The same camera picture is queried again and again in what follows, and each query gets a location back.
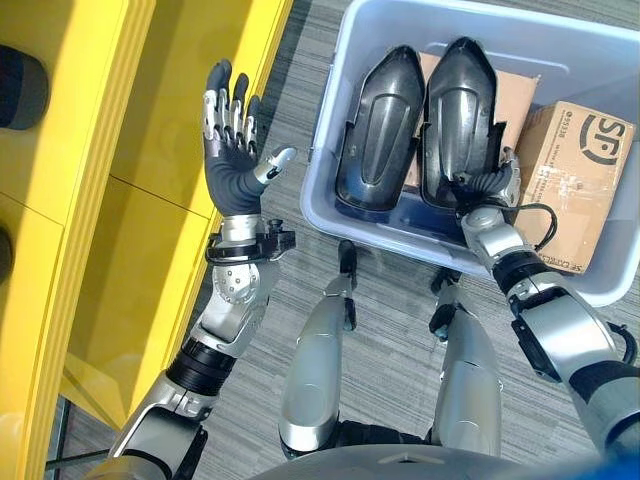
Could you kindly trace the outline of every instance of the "black cable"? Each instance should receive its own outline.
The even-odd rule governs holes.
[[[638,344],[636,343],[636,339],[633,338],[633,335],[629,333],[626,325],[616,325],[615,323],[607,322],[609,328],[613,333],[617,333],[624,339],[625,350],[624,357],[622,357],[622,361],[626,364],[633,365],[638,357]]]
[[[544,235],[542,240],[540,240],[540,243],[538,243],[533,247],[533,249],[536,252],[539,252],[545,246],[547,246],[547,244],[553,239],[556,232],[558,231],[558,216],[556,215],[556,212],[553,211],[553,208],[551,208],[549,205],[545,205],[544,203],[528,203],[526,205],[519,205],[517,207],[507,207],[505,205],[500,205],[497,202],[496,203],[485,202],[485,203],[475,204],[473,205],[473,207],[474,208],[494,207],[494,208],[503,210],[505,212],[518,212],[520,210],[544,210],[545,212],[547,212],[551,216],[551,223],[549,224],[549,229],[547,230],[547,233]]]

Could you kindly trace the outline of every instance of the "yellow shelf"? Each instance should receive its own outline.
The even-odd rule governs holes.
[[[40,479],[78,293],[152,0],[5,1],[0,44],[39,59],[50,101],[0,130],[0,222],[15,250],[0,286],[0,477]]]
[[[158,2],[113,159],[61,393],[114,428],[180,347],[220,216],[207,192],[202,95],[228,58],[262,94],[291,0]]]

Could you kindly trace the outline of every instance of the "black knob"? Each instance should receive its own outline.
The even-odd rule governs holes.
[[[272,218],[267,222],[269,225],[269,233],[280,233],[282,232],[282,220],[279,218]]]

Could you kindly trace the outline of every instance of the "black glove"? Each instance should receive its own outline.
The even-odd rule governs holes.
[[[222,215],[260,213],[260,195],[296,155],[293,147],[280,147],[258,163],[256,145],[260,98],[249,101],[244,120],[244,98],[249,78],[241,73],[229,101],[231,64],[217,63],[204,94],[205,175],[209,194]]]

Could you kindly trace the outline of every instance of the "gray carpet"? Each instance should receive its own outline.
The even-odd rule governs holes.
[[[282,277],[254,341],[237,362],[214,414],[196,479],[245,479],[284,461],[277,418],[295,339],[321,289],[336,272],[336,238],[314,230],[298,208],[307,151],[340,19],[348,1],[296,1],[264,97],[265,150],[280,143],[301,154],[264,196],[264,216],[297,232],[298,248],[281,262]],[[639,0],[513,0],[511,5],[638,29]],[[435,298],[428,285],[436,268],[379,250],[360,251],[354,299],[359,325],[344,340],[341,416],[424,436],[433,420],[444,347],[428,334]],[[603,319],[627,323],[640,335],[639,277]],[[594,448],[562,387],[532,373],[510,328],[504,297],[489,282],[464,285],[498,353],[503,393],[503,456],[526,464],[572,460]],[[205,281],[196,310],[208,298]],[[105,448],[114,433],[74,409],[65,454]],[[71,467],[62,478],[81,478]]]

